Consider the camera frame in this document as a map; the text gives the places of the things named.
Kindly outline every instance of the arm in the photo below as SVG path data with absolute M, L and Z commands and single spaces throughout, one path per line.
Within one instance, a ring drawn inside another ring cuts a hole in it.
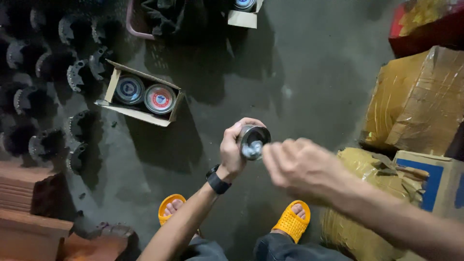
M 335 155 L 310 140 L 266 145 L 263 161 L 275 185 L 322 200 L 397 246 L 429 260 L 464 260 L 464 225 L 435 217 L 361 181 Z
M 224 132 L 220 147 L 222 163 L 216 172 L 222 181 L 232 183 L 245 167 L 246 161 L 241 157 L 240 148 L 236 143 L 237 136 L 245 124 L 264 126 L 258 120 L 243 118 Z M 218 196 L 209 183 L 205 183 L 156 232 L 137 260 L 166 261 L 182 253 Z

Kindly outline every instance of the yellow slipper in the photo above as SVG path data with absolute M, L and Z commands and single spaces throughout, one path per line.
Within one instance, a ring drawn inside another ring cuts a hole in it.
M 300 204 L 305 212 L 306 218 L 302 219 L 298 217 L 291 207 L 295 204 Z M 290 203 L 285 211 L 280 216 L 279 221 L 272 229 L 280 229 L 283 232 L 289 234 L 295 243 L 301 238 L 303 232 L 305 232 L 306 228 L 308 227 L 309 220 L 311 219 L 311 212 L 309 211 L 309 207 L 306 203 L 301 200 L 295 200 L 294 202 Z
M 174 201 L 175 199 L 180 199 L 184 203 L 186 201 L 185 198 L 180 194 L 170 195 L 169 197 L 165 198 L 163 202 L 161 203 L 160 208 L 158 209 L 158 219 L 160 220 L 161 225 L 164 225 L 164 223 L 166 223 L 166 221 L 168 221 L 168 219 L 172 216 L 172 215 L 168 215 L 168 216 L 163 216 L 163 215 L 164 215 L 164 210 L 166 209 L 167 205 L 169 203 L 172 203 L 172 201 Z

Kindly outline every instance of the pink plastic basket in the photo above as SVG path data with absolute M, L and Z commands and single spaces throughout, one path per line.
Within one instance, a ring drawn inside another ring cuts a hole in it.
M 126 14 L 126 29 L 130 34 L 147 40 L 156 40 L 151 34 L 151 28 L 145 20 L 145 12 L 140 6 L 140 0 L 129 0 Z

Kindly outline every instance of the metal can lid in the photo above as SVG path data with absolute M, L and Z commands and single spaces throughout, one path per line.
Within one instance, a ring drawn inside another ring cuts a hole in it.
M 137 76 L 121 76 L 116 85 L 116 97 L 125 104 L 142 102 L 145 85 Z
M 238 9 L 247 9 L 255 4 L 256 0 L 235 0 L 235 7 Z
M 163 84 L 150 86 L 145 92 L 145 106 L 156 114 L 166 114 L 174 108 L 175 92 Z

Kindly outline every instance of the foot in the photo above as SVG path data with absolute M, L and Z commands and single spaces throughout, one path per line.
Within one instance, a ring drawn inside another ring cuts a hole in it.
M 180 209 L 180 207 L 182 207 L 182 205 L 184 204 L 184 202 L 180 199 L 174 199 L 171 203 L 168 203 L 166 208 L 164 209 L 164 214 L 163 216 L 169 216 L 169 215 L 172 215 L 174 214 L 177 210 Z M 195 233 L 195 235 L 193 235 L 193 238 L 197 237 L 197 236 L 200 236 L 198 234 L 198 230 L 197 232 Z
M 306 213 L 304 212 L 304 209 L 303 207 L 301 206 L 301 204 L 295 204 L 291 207 L 291 210 L 293 211 L 293 213 L 295 213 L 298 217 L 301 217 L 301 219 L 305 219 L 306 218 Z M 271 233 L 278 233 L 278 234 L 283 234 L 283 235 L 286 235 L 286 236 L 290 236 L 289 234 L 283 232 L 282 230 L 280 229 L 272 229 L 271 230 Z

